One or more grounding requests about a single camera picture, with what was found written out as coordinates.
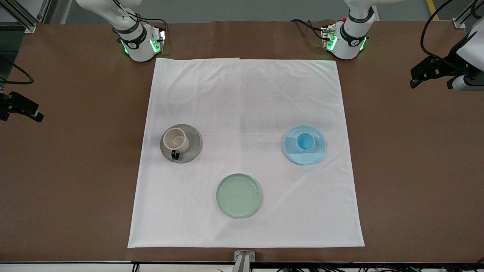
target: green led light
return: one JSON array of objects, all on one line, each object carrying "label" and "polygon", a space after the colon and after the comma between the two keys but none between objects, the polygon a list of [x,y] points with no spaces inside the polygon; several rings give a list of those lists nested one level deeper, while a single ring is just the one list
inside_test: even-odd
[{"label": "green led light", "polygon": [[338,37],[335,35],[333,39],[328,43],[328,50],[332,51],[334,48],[334,45],[336,44],[336,41],[338,40]]},{"label": "green led light", "polygon": [[363,50],[364,43],[366,42],[366,37],[363,40],[362,47],[360,47],[360,51]]},{"label": "green led light", "polygon": [[122,47],[124,47],[124,51],[126,52],[126,54],[129,54],[128,50],[126,49],[126,46],[124,45],[124,42],[122,40],[121,40],[121,44],[122,44]]},{"label": "green led light", "polygon": [[150,40],[150,44],[151,44],[151,46],[153,47],[153,51],[154,51],[155,53],[160,52],[160,47],[159,47],[159,46],[155,46],[156,41]]}]

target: cup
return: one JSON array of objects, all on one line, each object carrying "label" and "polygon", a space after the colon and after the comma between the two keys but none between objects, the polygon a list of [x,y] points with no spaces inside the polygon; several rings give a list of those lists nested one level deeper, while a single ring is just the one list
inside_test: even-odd
[{"label": "cup", "polygon": [[177,161],[180,154],[185,153],[190,146],[185,131],[180,128],[167,130],[163,136],[163,144],[166,148],[171,150],[171,158],[175,161]]},{"label": "cup", "polygon": [[298,144],[298,147],[304,151],[311,150],[316,143],[314,137],[309,133],[299,134],[298,138],[296,139],[296,142]]}]

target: yellow floor line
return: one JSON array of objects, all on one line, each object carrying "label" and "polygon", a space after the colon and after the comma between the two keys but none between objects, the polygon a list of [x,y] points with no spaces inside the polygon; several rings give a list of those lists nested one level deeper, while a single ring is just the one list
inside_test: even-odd
[{"label": "yellow floor line", "polygon": [[[435,12],[435,5],[434,5],[434,2],[432,0],[427,0],[427,5],[428,5],[428,9],[430,10],[430,14],[434,14]],[[438,21],[439,20],[439,15],[435,15],[434,17],[434,21]]]}]

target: mug handle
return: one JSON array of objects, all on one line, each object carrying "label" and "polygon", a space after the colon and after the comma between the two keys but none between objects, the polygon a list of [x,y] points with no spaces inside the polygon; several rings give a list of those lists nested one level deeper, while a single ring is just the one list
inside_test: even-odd
[{"label": "mug handle", "polygon": [[174,160],[174,161],[178,161],[178,158],[180,158],[180,153],[177,153],[176,150],[172,150],[171,151],[171,158]]}]

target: white mug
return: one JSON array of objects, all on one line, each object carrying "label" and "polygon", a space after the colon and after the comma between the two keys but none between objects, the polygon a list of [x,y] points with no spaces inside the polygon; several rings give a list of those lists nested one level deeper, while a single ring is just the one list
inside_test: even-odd
[{"label": "white mug", "polygon": [[171,150],[171,158],[178,160],[180,154],[185,153],[190,146],[190,141],[181,128],[172,128],[165,132],[163,136],[163,144],[166,148]]}]

